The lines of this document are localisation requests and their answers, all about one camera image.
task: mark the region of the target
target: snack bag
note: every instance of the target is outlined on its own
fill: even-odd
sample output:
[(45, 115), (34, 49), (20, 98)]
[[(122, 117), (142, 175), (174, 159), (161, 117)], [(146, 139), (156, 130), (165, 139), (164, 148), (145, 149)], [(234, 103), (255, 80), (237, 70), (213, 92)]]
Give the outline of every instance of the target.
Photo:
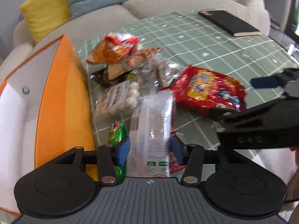
[(137, 51), (138, 37), (131, 34), (109, 33), (92, 50), (87, 64), (116, 63)]
[[(109, 128), (109, 144), (116, 146), (122, 139), (127, 136), (125, 125), (120, 121), (114, 122)], [(114, 171), (122, 181), (126, 176), (126, 162), (121, 166), (114, 166)]]
[(208, 116), (210, 108), (244, 110), (246, 92), (241, 82), (204, 68), (188, 66), (171, 86), (175, 102)]

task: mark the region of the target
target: orange chip bag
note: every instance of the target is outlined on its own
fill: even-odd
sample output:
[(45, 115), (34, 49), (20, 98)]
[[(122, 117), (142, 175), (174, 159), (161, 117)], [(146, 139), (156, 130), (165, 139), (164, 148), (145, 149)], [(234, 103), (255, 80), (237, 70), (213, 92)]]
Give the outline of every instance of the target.
[(138, 37), (131, 34), (109, 33), (94, 47), (86, 63), (119, 62), (137, 50), (138, 41)]

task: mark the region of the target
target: product label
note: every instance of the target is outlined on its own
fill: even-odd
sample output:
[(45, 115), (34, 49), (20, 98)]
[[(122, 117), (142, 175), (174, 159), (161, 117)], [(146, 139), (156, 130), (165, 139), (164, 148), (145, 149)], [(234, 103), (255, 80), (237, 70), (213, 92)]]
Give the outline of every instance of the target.
[(206, 100), (208, 95), (215, 91), (214, 78), (214, 73), (206, 70), (199, 70), (197, 74), (191, 78), (188, 84), (190, 90), (187, 95), (196, 100)]
[(156, 162), (155, 161), (148, 161), (147, 162), (147, 171), (150, 173), (156, 172)]
[(166, 161), (160, 161), (159, 162), (159, 173), (167, 173), (167, 162)]
[(129, 81), (124, 81), (110, 87), (107, 93), (107, 103), (105, 108), (114, 108), (123, 105), (126, 102), (126, 97), (129, 90)]

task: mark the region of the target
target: human hand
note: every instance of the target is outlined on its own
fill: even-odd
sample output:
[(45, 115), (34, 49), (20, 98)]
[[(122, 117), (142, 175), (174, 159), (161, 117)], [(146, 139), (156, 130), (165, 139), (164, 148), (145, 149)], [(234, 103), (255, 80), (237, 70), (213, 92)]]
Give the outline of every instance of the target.
[(296, 165), (299, 166), (299, 147), (290, 147), (290, 150), (295, 151), (295, 162)]

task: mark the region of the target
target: book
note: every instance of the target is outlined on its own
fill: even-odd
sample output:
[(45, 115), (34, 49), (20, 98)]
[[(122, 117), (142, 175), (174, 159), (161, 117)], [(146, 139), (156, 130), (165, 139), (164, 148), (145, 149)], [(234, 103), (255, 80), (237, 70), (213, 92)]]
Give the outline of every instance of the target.
[(218, 25), (233, 37), (261, 34), (255, 27), (224, 10), (200, 11), (198, 14)]

